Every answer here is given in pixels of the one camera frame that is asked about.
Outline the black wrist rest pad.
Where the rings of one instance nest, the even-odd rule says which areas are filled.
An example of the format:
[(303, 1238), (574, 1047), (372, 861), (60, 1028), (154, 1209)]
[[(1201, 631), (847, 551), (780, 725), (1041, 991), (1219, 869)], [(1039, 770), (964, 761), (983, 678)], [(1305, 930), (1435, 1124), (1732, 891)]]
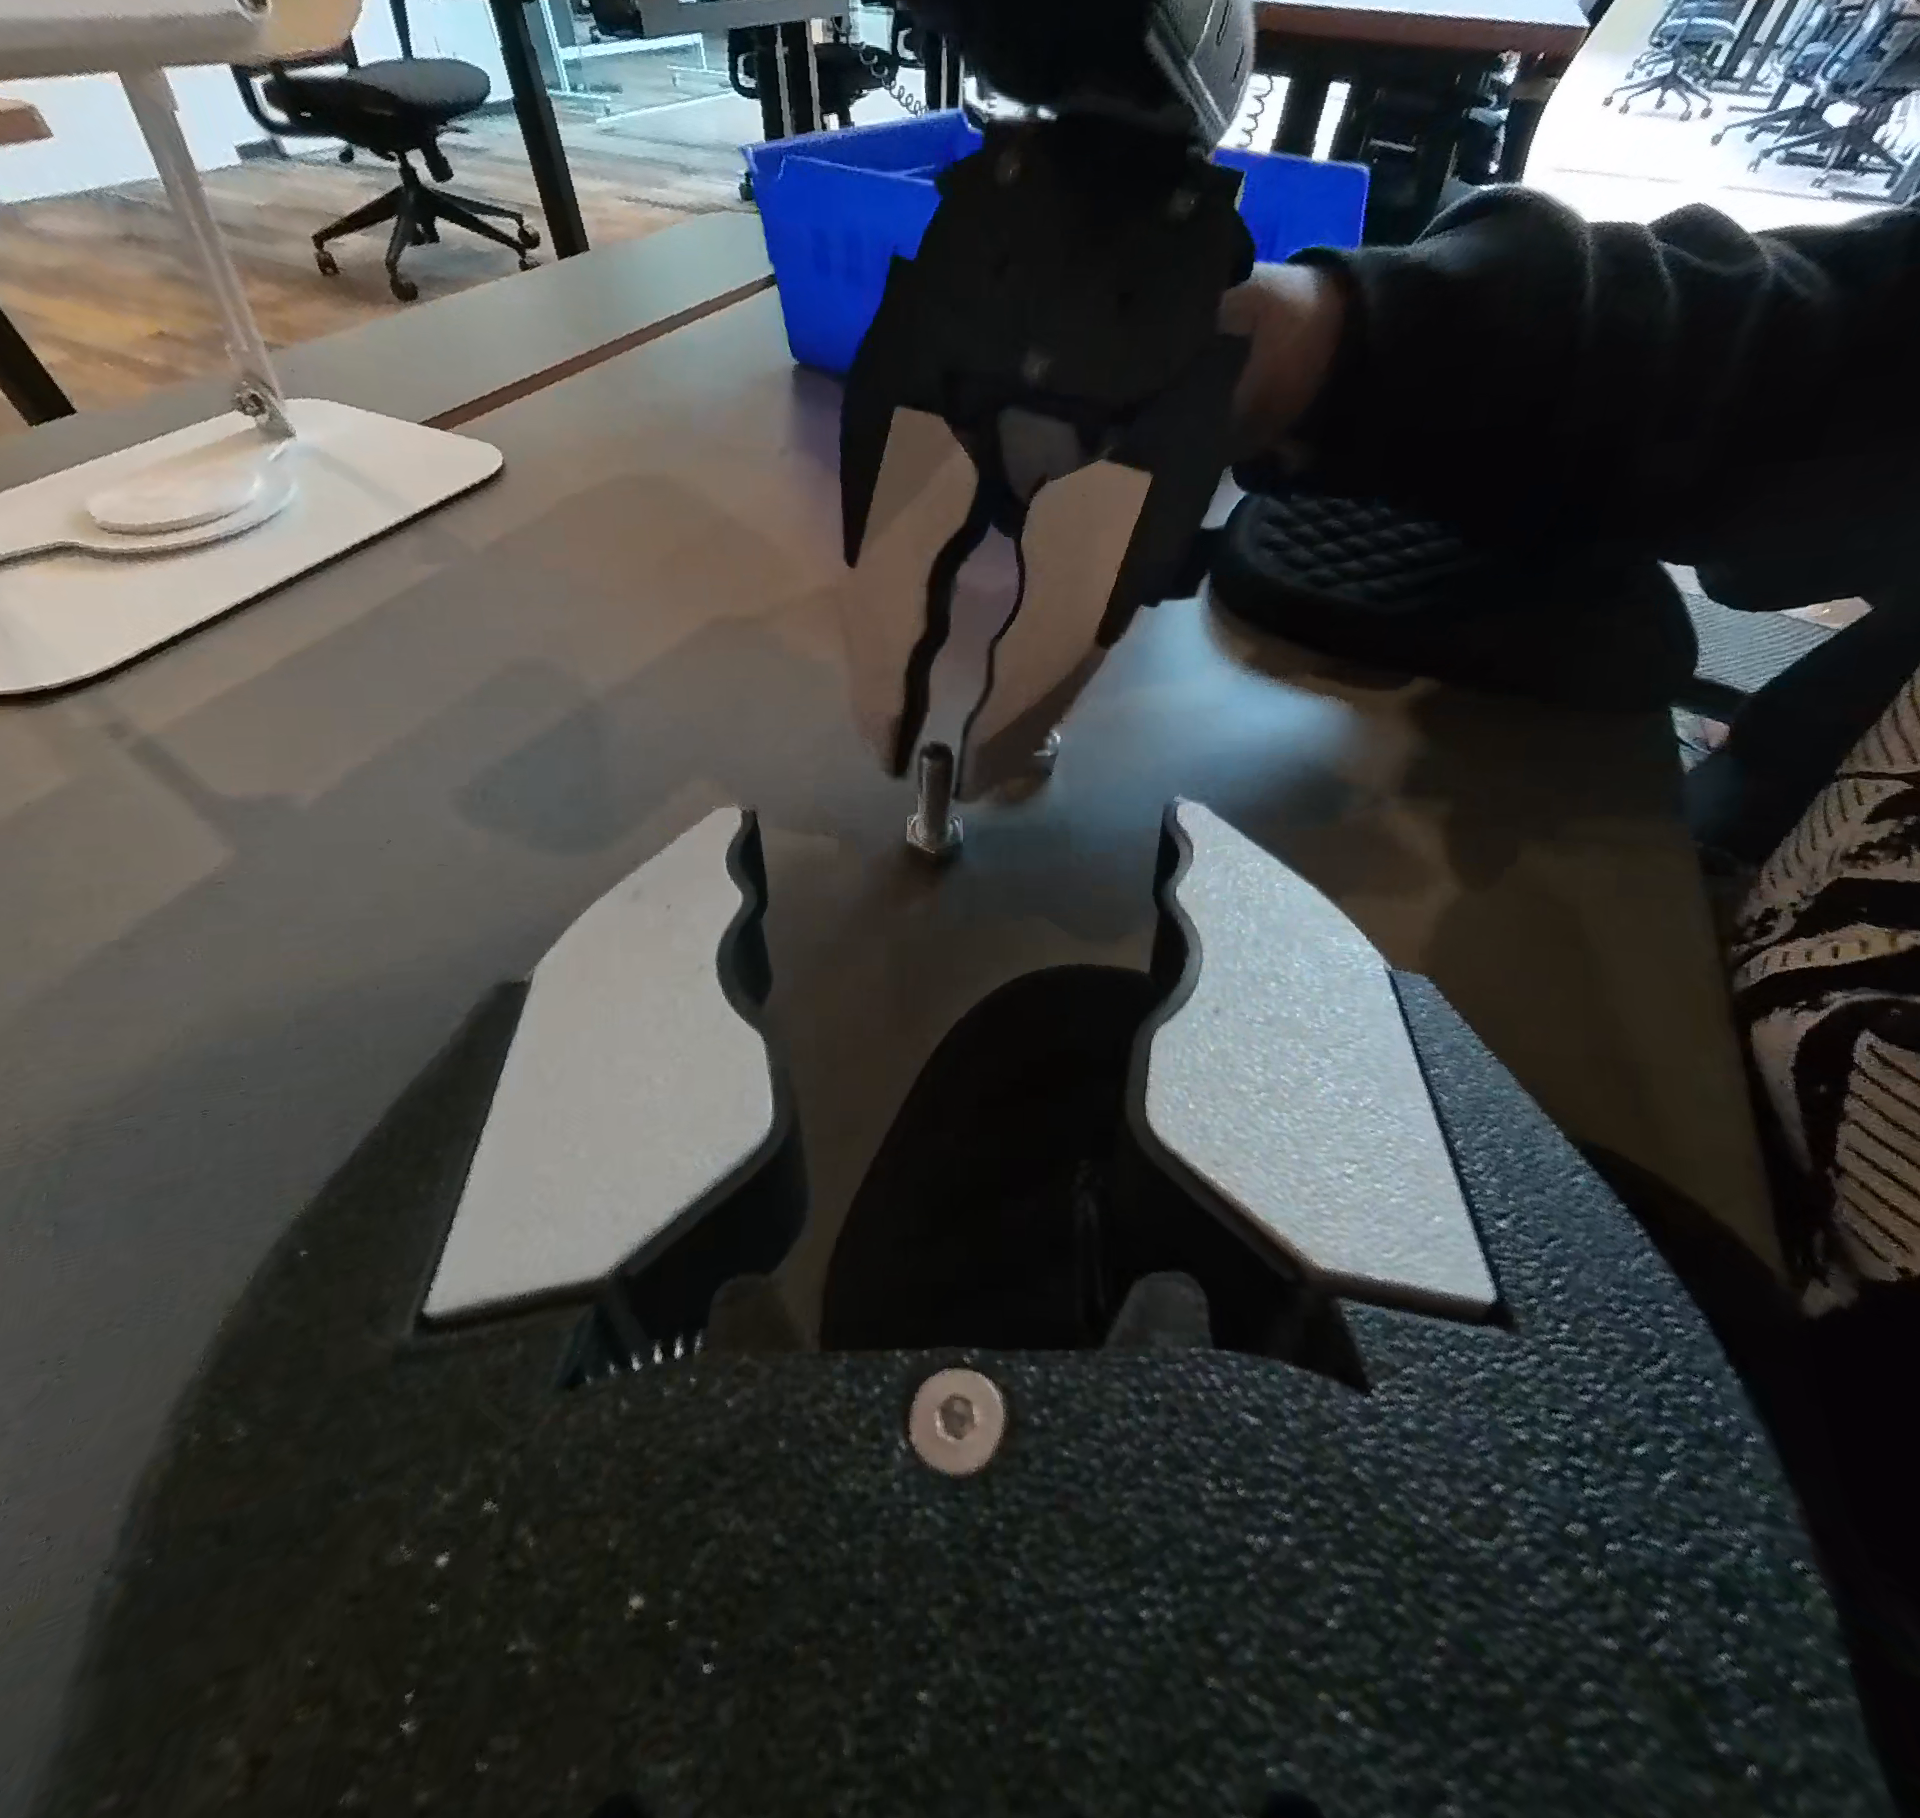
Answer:
[(1238, 624), (1287, 646), (1483, 696), (1651, 710), (1696, 673), (1659, 561), (1489, 543), (1381, 502), (1249, 495), (1209, 582)]

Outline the steel hex bolt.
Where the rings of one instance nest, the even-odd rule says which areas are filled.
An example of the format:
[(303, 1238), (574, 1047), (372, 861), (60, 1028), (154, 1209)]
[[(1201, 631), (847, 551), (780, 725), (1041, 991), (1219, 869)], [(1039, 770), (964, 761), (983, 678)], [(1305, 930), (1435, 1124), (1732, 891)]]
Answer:
[(931, 741), (918, 751), (915, 802), (908, 820), (905, 843), (929, 865), (947, 865), (962, 852), (958, 757), (942, 741)]

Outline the blue plastic bin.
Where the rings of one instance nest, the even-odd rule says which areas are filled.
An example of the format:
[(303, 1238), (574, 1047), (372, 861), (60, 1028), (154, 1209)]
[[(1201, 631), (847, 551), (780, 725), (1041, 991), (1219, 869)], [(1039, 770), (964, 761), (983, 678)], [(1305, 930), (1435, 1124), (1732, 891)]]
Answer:
[[(981, 147), (981, 129), (958, 110), (745, 148), (796, 364), (848, 373), (892, 263), (915, 256), (939, 210), (939, 177)], [(1366, 166), (1234, 148), (1214, 152), (1212, 162), (1242, 177), (1238, 211), (1259, 263), (1362, 246)]]

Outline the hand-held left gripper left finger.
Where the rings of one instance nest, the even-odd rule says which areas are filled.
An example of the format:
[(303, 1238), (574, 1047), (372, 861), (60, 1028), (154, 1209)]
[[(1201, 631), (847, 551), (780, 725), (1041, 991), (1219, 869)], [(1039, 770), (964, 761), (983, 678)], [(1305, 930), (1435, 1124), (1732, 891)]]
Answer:
[(587, 1300), (778, 1150), (762, 917), (757, 816), (725, 805), (561, 932), (524, 984), (425, 1323)]

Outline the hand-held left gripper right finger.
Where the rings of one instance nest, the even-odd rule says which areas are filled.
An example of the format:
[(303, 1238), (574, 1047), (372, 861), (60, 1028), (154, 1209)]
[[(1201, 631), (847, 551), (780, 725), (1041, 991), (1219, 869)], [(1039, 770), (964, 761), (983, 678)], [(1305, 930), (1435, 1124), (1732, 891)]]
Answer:
[(1375, 941), (1190, 798), (1165, 808), (1157, 908), (1165, 991), (1130, 1074), (1140, 1150), (1271, 1272), (1491, 1318), (1495, 1272)]

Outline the white document stand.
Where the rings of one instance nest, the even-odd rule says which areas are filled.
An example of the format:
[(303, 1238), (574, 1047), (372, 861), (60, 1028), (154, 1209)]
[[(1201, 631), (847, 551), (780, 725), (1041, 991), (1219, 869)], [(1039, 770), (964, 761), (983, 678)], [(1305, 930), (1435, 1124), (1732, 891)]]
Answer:
[(498, 478), (483, 441), (337, 400), (289, 398), (206, 198), (162, 70), (233, 63), (270, 0), (5, 0), (5, 76), (116, 60), (209, 288), (229, 413), (5, 490), (2, 689), (104, 678)]

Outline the black office chair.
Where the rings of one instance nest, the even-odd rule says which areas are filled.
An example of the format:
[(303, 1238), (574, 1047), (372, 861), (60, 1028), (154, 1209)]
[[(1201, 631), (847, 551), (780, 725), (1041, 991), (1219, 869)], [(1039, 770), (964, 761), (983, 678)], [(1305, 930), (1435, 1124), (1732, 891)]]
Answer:
[(345, 41), (331, 52), (306, 60), (237, 66), (230, 71), (240, 96), (267, 134), (278, 141), (325, 141), (339, 160), (359, 155), (386, 162), (399, 179), (380, 199), (313, 235), (317, 271), (337, 279), (335, 244), (389, 227), (383, 253), (387, 288), (411, 303), (419, 290), (403, 263), (415, 247), (438, 246), (444, 225), (514, 251), (515, 267), (531, 271), (541, 235), (526, 216), (487, 199), (468, 199), (448, 185), (451, 162), (444, 137), (488, 102), (490, 77), (481, 67), (444, 56), (399, 56), (360, 60)]

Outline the person's right hand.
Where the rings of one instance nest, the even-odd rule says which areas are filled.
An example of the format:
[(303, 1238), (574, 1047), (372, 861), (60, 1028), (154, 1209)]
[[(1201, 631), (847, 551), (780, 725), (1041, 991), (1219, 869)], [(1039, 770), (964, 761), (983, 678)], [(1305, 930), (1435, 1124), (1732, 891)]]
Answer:
[(1231, 459), (1283, 460), (1331, 383), (1347, 327), (1347, 288), (1326, 267), (1256, 267), (1225, 291), (1219, 327), (1244, 342)]

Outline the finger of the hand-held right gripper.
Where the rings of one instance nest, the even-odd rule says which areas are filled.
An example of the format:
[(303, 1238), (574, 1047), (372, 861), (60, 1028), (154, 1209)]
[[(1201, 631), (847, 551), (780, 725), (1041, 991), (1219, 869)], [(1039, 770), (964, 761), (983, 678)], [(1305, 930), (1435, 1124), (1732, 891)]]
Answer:
[(986, 657), (959, 747), (959, 794), (1022, 779), (1097, 673), (1099, 628), (1134, 544), (1151, 473), (1091, 456), (1069, 422), (1002, 415), (1000, 454), (1014, 508), (1018, 593)]
[(974, 459), (947, 422), (900, 406), (854, 561), (854, 725), (890, 779), (931, 726), (983, 696), (988, 582)]

